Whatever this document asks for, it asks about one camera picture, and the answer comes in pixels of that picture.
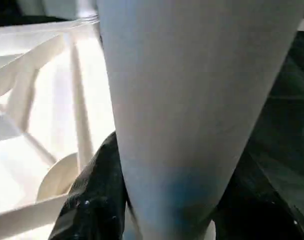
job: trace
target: white plastic pipe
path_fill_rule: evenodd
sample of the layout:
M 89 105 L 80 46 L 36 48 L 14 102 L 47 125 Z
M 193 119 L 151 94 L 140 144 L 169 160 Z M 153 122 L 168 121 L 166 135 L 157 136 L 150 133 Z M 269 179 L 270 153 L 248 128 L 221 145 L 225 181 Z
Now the white plastic pipe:
M 0 239 L 53 223 L 67 195 L 30 204 L 0 214 Z
M 122 170 L 144 240 L 201 239 L 304 0 L 101 0 Z

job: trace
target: white plastic part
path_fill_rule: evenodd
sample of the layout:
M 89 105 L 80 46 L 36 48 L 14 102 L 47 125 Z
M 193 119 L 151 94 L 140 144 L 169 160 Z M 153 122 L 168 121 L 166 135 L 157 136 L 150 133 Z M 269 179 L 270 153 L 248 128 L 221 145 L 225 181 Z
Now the white plastic part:
M 207 227 L 204 240 L 215 240 L 216 239 L 216 226 L 214 221 L 211 221 Z
M 114 130 L 97 23 L 1 28 L 0 239 L 53 223 Z

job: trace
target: white surface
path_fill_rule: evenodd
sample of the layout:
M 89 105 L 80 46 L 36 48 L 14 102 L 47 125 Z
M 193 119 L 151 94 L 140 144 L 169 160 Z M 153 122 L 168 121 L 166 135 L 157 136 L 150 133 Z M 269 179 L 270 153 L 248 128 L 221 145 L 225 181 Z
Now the white surface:
M 4 240 L 45 240 L 51 233 L 54 224 L 47 224 L 19 235 L 4 238 Z
M 76 25 L 78 23 L 71 22 L 57 30 L 53 24 L 50 27 L 45 24 L 44 28 L 39 24 L 37 31 L 30 26 L 28 29 L 6 28 L 10 33 L 0 29 L 0 46 L 4 46 L 3 51 L 0 47 L 0 213 L 34 203 L 51 160 L 59 161 L 77 152 L 81 161 L 82 143 L 88 143 L 87 158 L 82 159 L 84 166 L 115 129 L 97 26 L 70 28 Z M 63 38 L 53 40 L 58 34 L 63 34 Z M 73 80 L 75 63 L 71 61 L 73 41 L 79 65 L 77 84 Z M 81 117 L 75 112 L 80 108 L 79 102 L 83 103 Z M 80 119 L 84 123 L 82 127 L 79 127 Z M 88 139 L 84 139 L 84 132 L 89 133 Z M 33 211 L 28 209 L 33 207 L 0 215 L 0 219 L 11 226 L 12 219 L 24 216 L 24 224 L 12 227 L 11 234 L 27 229 L 33 219 L 30 215 Z
M 73 153 L 56 162 L 49 169 L 39 185 L 37 201 L 68 193 L 77 175 L 77 156 Z

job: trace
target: white cylindrical tube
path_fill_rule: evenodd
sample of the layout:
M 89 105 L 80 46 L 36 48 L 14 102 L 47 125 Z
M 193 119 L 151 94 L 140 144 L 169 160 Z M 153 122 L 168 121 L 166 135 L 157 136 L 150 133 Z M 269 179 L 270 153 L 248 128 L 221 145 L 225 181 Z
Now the white cylindrical tube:
M 101 0 L 122 170 L 144 240 L 200 239 L 304 0 Z

